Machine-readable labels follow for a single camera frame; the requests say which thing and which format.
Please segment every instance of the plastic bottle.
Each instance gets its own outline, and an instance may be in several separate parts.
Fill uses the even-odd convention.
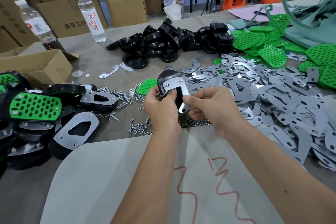
[[[17,0],[15,4],[20,7],[22,20],[27,24],[34,35],[40,39],[44,48],[47,50],[60,49],[65,51],[38,11],[31,8],[25,0]]]
[[[78,0],[78,6],[94,40],[98,43],[104,42],[106,40],[106,34],[93,2],[91,0]]]

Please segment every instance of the brown liquid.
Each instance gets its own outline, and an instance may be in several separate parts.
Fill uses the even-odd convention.
[[[64,51],[66,52],[66,50],[64,49],[64,47],[61,45],[61,43],[59,42],[58,39],[50,42],[50,43],[47,43],[47,44],[42,44],[44,46],[44,48],[46,50],[53,50],[53,49],[59,49],[61,51]]]

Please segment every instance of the open cardboard box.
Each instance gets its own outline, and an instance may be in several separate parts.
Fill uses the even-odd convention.
[[[72,65],[60,50],[0,57],[0,73],[15,70],[26,77],[36,88],[45,88],[49,84],[66,83],[72,69]]]

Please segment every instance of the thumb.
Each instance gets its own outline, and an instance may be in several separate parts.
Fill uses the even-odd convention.
[[[170,91],[168,91],[167,95],[165,98],[170,99],[171,101],[175,102],[176,100],[176,95],[177,95],[177,91],[176,89],[172,89]]]
[[[203,103],[203,99],[193,97],[191,95],[184,95],[183,101],[186,102],[188,105],[192,107],[197,107],[199,109],[201,109]]]

